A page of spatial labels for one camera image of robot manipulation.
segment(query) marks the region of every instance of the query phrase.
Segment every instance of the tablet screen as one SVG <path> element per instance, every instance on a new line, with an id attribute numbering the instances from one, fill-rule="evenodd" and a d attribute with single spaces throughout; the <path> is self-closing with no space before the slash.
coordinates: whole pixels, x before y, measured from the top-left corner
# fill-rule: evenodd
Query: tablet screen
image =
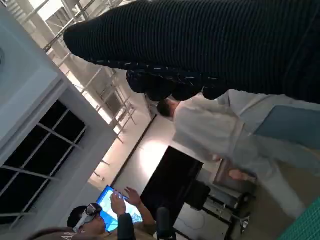
<path id="1" fill-rule="evenodd" d="M 96 201 L 103 209 L 100 213 L 100 216 L 105 222 L 105 230 L 109 232 L 115 230 L 118 227 L 118 216 L 111 209 L 110 197 L 113 192 L 114 189 L 112 187 L 106 186 L 106 188 L 103 190 L 98 200 Z M 131 215 L 133 223 L 142 222 L 142 216 L 138 209 L 135 206 L 127 203 L 127 201 L 124 202 L 126 207 L 125 212 Z"/>

